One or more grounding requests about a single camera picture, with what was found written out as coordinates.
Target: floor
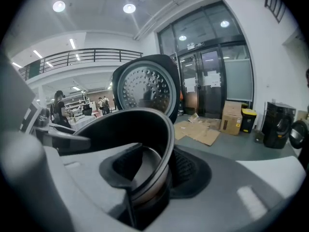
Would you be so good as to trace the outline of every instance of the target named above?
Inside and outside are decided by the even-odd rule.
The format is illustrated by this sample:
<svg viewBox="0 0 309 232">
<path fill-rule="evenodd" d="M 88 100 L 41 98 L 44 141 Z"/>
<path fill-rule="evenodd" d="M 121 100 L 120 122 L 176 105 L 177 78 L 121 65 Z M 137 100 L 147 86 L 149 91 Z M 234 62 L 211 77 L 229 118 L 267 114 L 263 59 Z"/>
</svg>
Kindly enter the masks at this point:
<svg viewBox="0 0 309 232">
<path fill-rule="evenodd" d="M 188 115 L 180 115 L 175 123 L 188 118 Z M 270 160 L 288 156 L 296 157 L 289 143 L 283 149 L 266 148 L 263 144 L 255 143 L 253 131 L 251 133 L 240 132 L 238 136 L 221 132 L 212 146 L 207 146 L 187 136 L 176 140 L 176 144 L 234 160 Z"/>
</svg>

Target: small box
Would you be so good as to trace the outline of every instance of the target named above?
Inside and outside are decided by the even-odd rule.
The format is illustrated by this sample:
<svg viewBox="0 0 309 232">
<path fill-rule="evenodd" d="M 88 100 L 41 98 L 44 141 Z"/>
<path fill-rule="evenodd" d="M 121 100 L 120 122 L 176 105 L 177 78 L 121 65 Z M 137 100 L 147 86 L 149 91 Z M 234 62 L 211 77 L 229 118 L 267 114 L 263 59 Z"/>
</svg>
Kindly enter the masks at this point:
<svg viewBox="0 0 309 232">
<path fill-rule="evenodd" d="M 241 122 L 241 103 L 226 101 L 223 108 L 220 131 L 231 135 L 238 135 Z"/>
<path fill-rule="evenodd" d="M 306 120 L 307 117 L 308 117 L 308 112 L 299 110 L 297 112 L 296 120 L 301 120 L 301 119 Z"/>
</svg>

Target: ceiling light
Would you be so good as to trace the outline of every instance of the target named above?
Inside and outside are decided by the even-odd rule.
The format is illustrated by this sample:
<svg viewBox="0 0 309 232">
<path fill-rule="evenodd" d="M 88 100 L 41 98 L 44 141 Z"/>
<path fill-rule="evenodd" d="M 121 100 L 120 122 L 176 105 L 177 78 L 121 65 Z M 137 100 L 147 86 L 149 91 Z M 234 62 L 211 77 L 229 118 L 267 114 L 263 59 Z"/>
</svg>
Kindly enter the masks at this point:
<svg viewBox="0 0 309 232">
<path fill-rule="evenodd" d="M 57 1 L 53 5 L 53 10 L 56 12 L 64 11 L 66 8 L 66 4 L 63 1 Z"/>
<path fill-rule="evenodd" d="M 73 39 L 70 39 L 70 43 L 71 43 L 72 48 L 75 49 L 76 47 L 75 47 Z"/>
<path fill-rule="evenodd" d="M 43 57 L 37 52 L 37 50 L 34 50 L 33 52 L 34 52 L 36 55 L 38 55 L 39 58 L 43 58 Z"/>
<path fill-rule="evenodd" d="M 50 67 L 53 67 L 49 62 L 46 62 Z"/>
<path fill-rule="evenodd" d="M 179 37 L 179 40 L 180 40 L 180 41 L 185 41 L 186 39 L 187 39 L 187 37 L 184 36 L 184 35 L 182 35 L 182 36 Z"/>
<path fill-rule="evenodd" d="M 133 13 L 136 10 L 136 7 L 132 3 L 128 3 L 124 6 L 124 12 L 130 14 Z"/>
<path fill-rule="evenodd" d="M 223 21 L 223 22 L 221 22 L 220 25 L 221 25 L 221 27 L 226 28 L 230 25 L 230 23 L 228 21 Z"/>
<path fill-rule="evenodd" d="M 16 64 L 16 63 L 12 63 L 13 65 L 15 65 L 15 66 L 17 66 L 17 67 L 19 67 L 19 68 L 22 68 L 19 64 Z"/>
</svg>

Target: shelf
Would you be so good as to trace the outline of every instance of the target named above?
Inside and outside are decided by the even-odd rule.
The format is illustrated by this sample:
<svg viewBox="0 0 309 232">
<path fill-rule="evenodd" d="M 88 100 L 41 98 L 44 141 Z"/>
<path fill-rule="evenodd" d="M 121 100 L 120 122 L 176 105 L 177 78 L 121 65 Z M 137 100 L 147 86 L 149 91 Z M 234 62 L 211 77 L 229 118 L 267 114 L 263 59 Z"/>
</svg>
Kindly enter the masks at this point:
<svg viewBox="0 0 309 232">
<path fill-rule="evenodd" d="M 71 102 L 71 103 L 69 103 L 69 104 L 64 104 L 65 106 L 69 106 L 69 105 L 71 105 L 71 104 L 75 104 L 75 103 L 83 103 L 83 102 L 85 102 L 85 101 L 76 101 L 76 102 Z"/>
</svg>

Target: railing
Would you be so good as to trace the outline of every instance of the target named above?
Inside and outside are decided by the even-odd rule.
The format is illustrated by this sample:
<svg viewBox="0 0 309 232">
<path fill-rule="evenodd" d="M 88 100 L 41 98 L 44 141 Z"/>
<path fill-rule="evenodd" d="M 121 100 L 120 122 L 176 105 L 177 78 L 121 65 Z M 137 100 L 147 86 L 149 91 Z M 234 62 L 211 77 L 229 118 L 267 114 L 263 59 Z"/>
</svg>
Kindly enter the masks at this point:
<svg viewBox="0 0 309 232">
<path fill-rule="evenodd" d="M 129 62 L 143 53 L 123 49 L 85 48 L 56 53 L 19 69 L 24 80 L 54 69 L 90 62 Z"/>
<path fill-rule="evenodd" d="M 264 6 L 269 8 L 278 23 L 280 23 L 286 8 L 282 0 L 265 0 Z"/>
</svg>

